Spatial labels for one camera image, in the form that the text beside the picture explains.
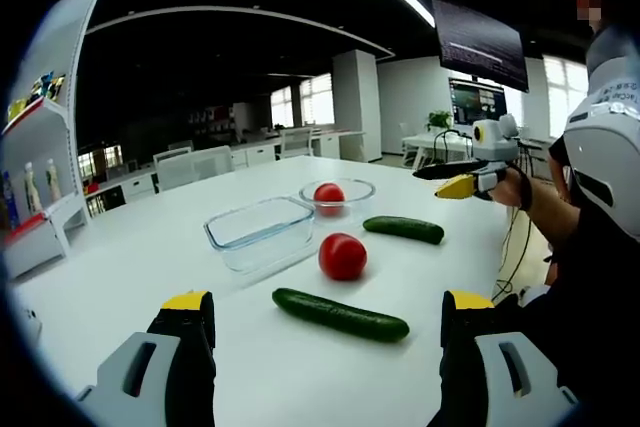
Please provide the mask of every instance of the black ceiling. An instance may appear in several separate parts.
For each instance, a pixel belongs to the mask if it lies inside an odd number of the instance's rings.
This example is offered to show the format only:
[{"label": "black ceiling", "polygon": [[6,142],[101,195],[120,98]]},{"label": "black ceiling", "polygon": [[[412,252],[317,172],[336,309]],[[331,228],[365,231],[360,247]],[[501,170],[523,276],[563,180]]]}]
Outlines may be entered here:
[{"label": "black ceiling", "polygon": [[[420,1],[428,6],[431,0]],[[528,55],[547,51],[579,58],[589,39],[570,0],[449,1],[517,28]],[[310,19],[390,49],[398,58],[438,52],[435,31],[401,0],[99,0],[91,26],[130,12],[196,5],[259,6]],[[188,12],[124,22],[85,39],[78,130],[98,134],[95,112],[110,112],[115,123],[165,109],[247,100],[295,81],[266,74],[326,72],[332,56],[354,48],[384,55],[337,33],[250,14]]]}]

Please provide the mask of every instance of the green cucumber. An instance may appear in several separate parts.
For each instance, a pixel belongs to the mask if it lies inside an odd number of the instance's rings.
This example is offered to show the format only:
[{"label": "green cucumber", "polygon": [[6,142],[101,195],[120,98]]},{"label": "green cucumber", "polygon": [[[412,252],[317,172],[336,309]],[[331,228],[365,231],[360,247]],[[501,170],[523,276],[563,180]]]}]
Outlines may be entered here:
[{"label": "green cucumber", "polygon": [[292,289],[277,289],[273,301],[285,312],[340,332],[379,342],[398,342],[409,334],[407,323],[389,315],[357,309]]},{"label": "green cucumber", "polygon": [[406,217],[372,217],[365,220],[362,226],[369,232],[397,235],[435,245],[444,237],[444,230],[439,225]]}]

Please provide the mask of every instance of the potted plant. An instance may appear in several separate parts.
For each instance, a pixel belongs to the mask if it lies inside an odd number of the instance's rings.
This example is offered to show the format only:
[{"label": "potted plant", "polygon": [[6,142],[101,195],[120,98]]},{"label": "potted plant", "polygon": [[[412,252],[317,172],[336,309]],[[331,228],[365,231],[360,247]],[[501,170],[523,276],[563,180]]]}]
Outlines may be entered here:
[{"label": "potted plant", "polygon": [[431,132],[431,127],[436,127],[436,130],[444,130],[450,128],[450,118],[451,112],[447,112],[445,110],[436,110],[435,112],[430,112],[427,122],[427,130]]}]

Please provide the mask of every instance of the computer screen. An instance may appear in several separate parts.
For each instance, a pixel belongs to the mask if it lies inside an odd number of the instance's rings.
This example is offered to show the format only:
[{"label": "computer screen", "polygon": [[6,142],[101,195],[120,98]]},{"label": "computer screen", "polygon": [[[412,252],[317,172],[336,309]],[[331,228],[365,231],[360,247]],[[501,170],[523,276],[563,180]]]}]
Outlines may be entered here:
[{"label": "computer screen", "polygon": [[517,30],[475,10],[433,0],[440,64],[529,92]]},{"label": "computer screen", "polygon": [[498,120],[507,113],[504,89],[467,80],[449,79],[455,125],[473,125],[476,120]]}]

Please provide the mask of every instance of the red tomato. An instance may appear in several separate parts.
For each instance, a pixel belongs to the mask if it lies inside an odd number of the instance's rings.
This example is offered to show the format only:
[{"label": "red tomato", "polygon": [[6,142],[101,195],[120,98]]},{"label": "red tomato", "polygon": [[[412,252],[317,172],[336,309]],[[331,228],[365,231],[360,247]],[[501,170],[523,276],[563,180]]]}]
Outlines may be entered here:
[{"label": "red tomato", "polygon": [[354,280],[360,277],[367,263],[367,251],[355,237],[331,234],[322,241],[318,261],[327,277],[333,280]]},{"label": "red tomato", "polygon": [[[344,192],[336,184],[327,182],[316,189],[313,194],[313,200],[316,202],[344,202]],[[342,212],[342,206],[318,205],[317,210],[320,215],[325,217],[335,217]]]}]

